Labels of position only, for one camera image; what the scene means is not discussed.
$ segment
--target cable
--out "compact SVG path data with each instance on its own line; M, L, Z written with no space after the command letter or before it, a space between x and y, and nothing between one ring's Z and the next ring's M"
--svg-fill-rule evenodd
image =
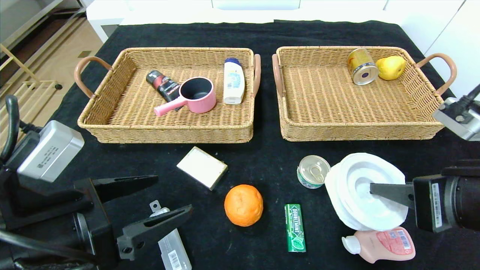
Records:
M91 263L86 263L86 264L83 264L83 265L80 265L80 266L77 266L75 268L72 268L71 270L91 270L95 267L95 265L91 264Z
M35 126L32 123L25 123L22 120L20 120L20 129L22 130L23 133L27 134L29 131L35 131L37 133L40 133L42 131L42 128L39 126Z
M480 94L480 84L477 85L469 94L468 97L470 99L475 99Z
M1 152L0 159L6 162L13 153L17 144L18 129L20 125L20 113L18 111L18 100L14 95L7 95L5 103L8 111L8 137Z
M53 245L43 241L28 238L15 233L7 232L0 229L0 240L12 245L18 245L24 248L33 249L40 252L49 253L56 256L67 257L72 259L90 262L96 265L95 255L69 248L66 246Z

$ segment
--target gold can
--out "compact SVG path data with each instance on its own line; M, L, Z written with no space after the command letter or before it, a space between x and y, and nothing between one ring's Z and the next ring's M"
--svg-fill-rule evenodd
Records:
M348 71L356 85L366 85L378 77L378 68L372 57L364 48L350 53L347 60Z

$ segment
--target black tablecloth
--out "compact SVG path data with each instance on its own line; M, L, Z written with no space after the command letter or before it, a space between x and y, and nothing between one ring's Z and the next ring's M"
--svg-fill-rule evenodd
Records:
M85 146L62 173L58 182L68 184L85 177L109 178L158 174L160 181L135 195L105 204L118 235L120 228L150 215L148 204L175 209L193 204L191 219L179 228L194 269L473 269L479 268L480 233L449 230L440 234L415 227L410 211L403 224L411 233L417 255L413 260L377 261L370 265L348 253L340 238L354 231L337 217L324 187L310 190L296 177L298 162L319 155L330 164L350 153L367 152L397 166L407 179L437 174L457 159L479 158L480 143L466 142L443 129L423 141L288 142L280 134L278 105L271 55L280 46L365 45L398 46L415 61L423 58L397 25L365 22L275 22L269 24L190 24L120 26L97 56L113 63L129 47L239 47L262 56L262 80L255 103L254 136L246 144L197 145L228 165L214 191L176 168L191 144L101 144L76 122L88 99L74 85L52 119L80 131ZM434 87L443 81L428 64L422 68ZM83 72L91 89L106 70L93 63ZM233 225L225 216L223 200L238 184L252 184L264 198L262 218L248 228ZM307 252L287 252L284 205L300 203ZM163 269L158 248L144 257L125 262L119 269Z

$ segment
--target small box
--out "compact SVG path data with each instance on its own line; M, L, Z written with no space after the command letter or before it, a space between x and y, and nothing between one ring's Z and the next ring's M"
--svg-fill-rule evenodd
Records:
M194 146L177 167L213 190L227 171L227 165Z
M307 252L300 204L285 205L288 252Z

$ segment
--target yellow pear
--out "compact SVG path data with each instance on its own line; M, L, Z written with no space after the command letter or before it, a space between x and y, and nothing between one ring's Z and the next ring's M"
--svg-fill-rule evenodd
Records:
M405 70L406 61L400 56L381 58L375 63L378 67L378 76L384 80L395 80Z

